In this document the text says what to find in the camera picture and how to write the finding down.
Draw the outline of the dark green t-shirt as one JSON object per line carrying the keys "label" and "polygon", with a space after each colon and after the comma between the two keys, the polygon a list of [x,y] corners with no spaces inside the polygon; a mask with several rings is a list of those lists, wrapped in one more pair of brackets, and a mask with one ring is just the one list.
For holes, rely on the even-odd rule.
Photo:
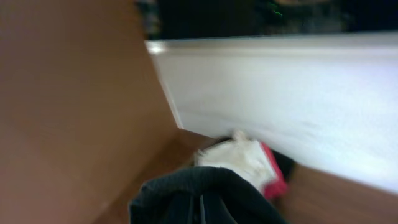
{"label": "dark green t-shirt", "polygon": [[129,204],[129,222],[286,224],[249,182],[215,167],[189,167],[147,181]]}

